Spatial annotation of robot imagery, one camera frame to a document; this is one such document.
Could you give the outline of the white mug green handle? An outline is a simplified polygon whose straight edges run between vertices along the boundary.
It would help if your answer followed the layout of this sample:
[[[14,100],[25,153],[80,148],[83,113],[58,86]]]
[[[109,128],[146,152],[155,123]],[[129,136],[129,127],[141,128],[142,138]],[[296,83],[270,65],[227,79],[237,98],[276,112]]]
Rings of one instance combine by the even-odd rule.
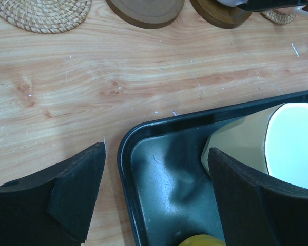
[[[206,171],[210,148],[308,189],[308,103],[280,104],[222,126],[209,137],[202,152]]]

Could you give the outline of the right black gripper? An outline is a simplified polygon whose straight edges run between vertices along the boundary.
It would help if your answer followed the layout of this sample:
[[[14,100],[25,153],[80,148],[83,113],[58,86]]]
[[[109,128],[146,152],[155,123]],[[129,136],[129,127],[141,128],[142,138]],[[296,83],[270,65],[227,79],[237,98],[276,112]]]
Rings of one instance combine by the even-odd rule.
[[[236,6],[248,12],[263,12],[271,9],[308,5],[308,0],[247,0],[240,1]]]

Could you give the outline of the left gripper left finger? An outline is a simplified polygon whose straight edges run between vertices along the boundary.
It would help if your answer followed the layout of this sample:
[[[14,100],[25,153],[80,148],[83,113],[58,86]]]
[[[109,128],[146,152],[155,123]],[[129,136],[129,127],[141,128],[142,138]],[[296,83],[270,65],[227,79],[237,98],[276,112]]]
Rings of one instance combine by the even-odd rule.
[[[105,165],[98,142],[73,157],[0,186],[0,245],[81,245]]]

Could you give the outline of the purple mug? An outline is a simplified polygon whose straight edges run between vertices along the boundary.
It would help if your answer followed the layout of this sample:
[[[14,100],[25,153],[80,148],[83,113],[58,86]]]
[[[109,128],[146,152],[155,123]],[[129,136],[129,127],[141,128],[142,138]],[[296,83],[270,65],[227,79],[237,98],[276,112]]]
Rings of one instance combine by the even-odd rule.
[[[238,5],[247,4],[248,0],[218,0],[223,5],[236,7]]]

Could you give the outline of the brown wooden coaster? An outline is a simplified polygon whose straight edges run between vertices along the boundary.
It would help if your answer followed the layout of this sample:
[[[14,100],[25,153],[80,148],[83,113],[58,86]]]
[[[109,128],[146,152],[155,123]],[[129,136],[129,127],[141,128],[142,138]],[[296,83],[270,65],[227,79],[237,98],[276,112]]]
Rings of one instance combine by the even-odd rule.
[[[238,7],[223,5],[219,1],[190,0],[190,2],[204,20],[223,29],[239,27],[249,19],[252,14]]]
[[[107,4],[118,17],[131,25],[144,29],[158,29],[170,25],[178,17],[184,2],[110,0]]]

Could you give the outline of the woven rattan coaster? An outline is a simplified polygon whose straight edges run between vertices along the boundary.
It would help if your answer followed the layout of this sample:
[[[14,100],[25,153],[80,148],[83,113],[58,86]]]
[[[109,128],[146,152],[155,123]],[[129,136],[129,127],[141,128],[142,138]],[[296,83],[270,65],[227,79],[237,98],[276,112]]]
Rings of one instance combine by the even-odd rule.
[[[25,31],[58,34],[83,23],[91,5],[86,0],[0,0],[0,17]]]
[[[260,14],[270,22],[278,25],[287,25],[296,18],[295,15],[281,13],[277,10],[267,10],[260,12]]]

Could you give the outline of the yellow mug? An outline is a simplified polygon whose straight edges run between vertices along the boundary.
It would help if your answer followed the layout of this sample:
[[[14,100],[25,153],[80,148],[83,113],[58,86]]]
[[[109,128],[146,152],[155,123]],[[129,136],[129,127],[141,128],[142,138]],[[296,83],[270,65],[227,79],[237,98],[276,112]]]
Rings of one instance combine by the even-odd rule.
[[[226,246],[226,243],[214,236],[199,234],[183,240],[179,246]]]

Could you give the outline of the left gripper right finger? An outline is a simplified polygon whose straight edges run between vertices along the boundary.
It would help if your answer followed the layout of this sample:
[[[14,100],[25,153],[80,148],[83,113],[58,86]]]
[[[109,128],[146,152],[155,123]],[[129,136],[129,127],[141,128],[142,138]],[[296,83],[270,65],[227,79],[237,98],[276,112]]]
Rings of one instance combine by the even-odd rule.
[[[308,245],[308,189],[210,148],[209,172],[227,245]]]

